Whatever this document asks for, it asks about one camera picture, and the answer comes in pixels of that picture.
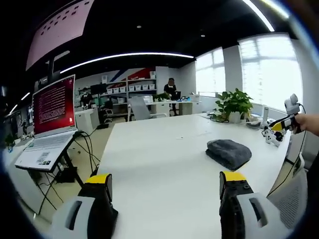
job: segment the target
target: gray cloth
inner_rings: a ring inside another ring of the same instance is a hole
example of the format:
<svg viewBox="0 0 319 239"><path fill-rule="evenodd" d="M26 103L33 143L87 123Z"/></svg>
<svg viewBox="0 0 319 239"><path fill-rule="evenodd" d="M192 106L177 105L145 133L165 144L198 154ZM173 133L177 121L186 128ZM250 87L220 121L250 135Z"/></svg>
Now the gray cloth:
<svg viewBox="0 0 319 239"><path fill-rule="evenodd" d="M229 170L235 171L252 156L246 146L230 139L212 140L207 143L206 154Z"/></svg>

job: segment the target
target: laptop keyboard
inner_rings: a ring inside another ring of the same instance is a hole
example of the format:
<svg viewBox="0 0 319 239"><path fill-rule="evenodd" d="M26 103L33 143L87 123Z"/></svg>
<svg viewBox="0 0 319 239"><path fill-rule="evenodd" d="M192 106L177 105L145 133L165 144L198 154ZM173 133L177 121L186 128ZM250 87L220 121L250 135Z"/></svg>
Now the laptop keyboard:
<svg viewBox="0 0 319 239"><path fill-rule="evenodd" d="M34 142L32 142L30 146L25 149L25 151L59 148L68 140L68 138L70 138L70 135L35 139Z"/></svg>

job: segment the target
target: black ceiling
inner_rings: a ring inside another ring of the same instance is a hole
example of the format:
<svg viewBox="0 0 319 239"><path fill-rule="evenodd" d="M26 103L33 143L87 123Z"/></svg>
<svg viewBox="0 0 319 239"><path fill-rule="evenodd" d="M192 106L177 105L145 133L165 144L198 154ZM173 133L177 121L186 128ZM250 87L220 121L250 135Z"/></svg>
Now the black ceiling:
<svg viewBox="0 0 319 239"><path fill-rule="evenodd" d="M64 70L98 57L129 52L173 52L199 56L219 46L237 44L240 38L267 33L261 20L239 0L95 0L86 21L84 34L56 48L36 62L27 72L25 64L33 35L41 23L69 0L22 1L14 26L7 26L3 79L8 86L8 103L15 105L32 92L33 83L47 75L49 58L66 50L54 70ZM289 27L259 1L254 1L276 31ZM138 56L109 59L88 64L66 74L76 78L100 72L147 66L179 68L191 60L164 56Z"/></svg>

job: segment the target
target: laptop screen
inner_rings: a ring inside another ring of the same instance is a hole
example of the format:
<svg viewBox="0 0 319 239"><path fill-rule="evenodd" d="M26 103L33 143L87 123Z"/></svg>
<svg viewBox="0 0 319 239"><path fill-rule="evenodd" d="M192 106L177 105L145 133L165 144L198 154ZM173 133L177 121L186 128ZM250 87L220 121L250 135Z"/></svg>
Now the laptop screen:
<svg viewBox="0 0 319 239"><path fill-rule="evenodd" d="M34 134L75 126L74 80L66 77L33 94Z"/></svg>

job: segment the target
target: human hand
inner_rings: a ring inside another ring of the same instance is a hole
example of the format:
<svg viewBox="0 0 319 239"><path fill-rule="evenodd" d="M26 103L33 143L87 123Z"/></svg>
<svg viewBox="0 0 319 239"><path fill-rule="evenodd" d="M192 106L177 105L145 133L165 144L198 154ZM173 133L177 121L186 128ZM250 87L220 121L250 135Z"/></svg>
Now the human hand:
<svg viewBox="0 0 319 239"><path fill-rule="evenodd" d="M301 131L307 130L319 136L319 115L298 114L295 116Z"/></svg>

